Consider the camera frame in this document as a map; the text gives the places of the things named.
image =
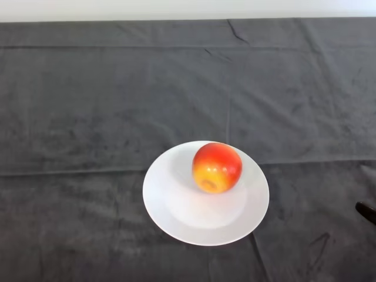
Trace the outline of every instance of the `gray tablecloth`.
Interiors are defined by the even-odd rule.
[[[376,281],[376,19],[0,24],[0,281]],[[191,140],[260,164],[249,236],[181,243],[147,168]]]

